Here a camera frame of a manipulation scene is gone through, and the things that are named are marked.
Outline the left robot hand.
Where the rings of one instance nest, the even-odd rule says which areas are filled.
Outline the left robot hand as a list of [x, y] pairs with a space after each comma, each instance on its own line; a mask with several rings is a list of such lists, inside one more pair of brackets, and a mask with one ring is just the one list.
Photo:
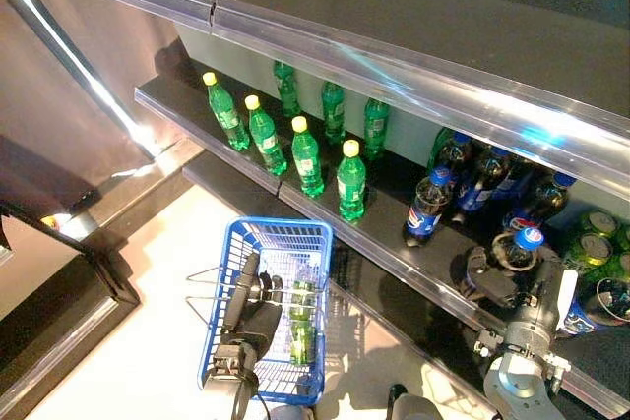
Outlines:
[[236, 280], [221, 327], [222, 344], [251, 345], [262, 357], [269, 350], [283, 311], [280, 276], [259, 272], [260, 255], [250, 254]]

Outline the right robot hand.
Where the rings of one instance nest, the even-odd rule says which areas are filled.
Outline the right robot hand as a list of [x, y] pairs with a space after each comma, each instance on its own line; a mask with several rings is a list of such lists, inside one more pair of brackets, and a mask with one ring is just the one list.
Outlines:
[[517, 311], [540, 311], [541, 322], [557, 331], [560, 319], [558, 291], [563, 267], [557, 253], [544, 244], [535, 251], [535, 265], [525, 271], [508, 270], [490, 258], [490, 250], [473, 246], [451, 264], [451, 276], [460, 294], [505, 322]]

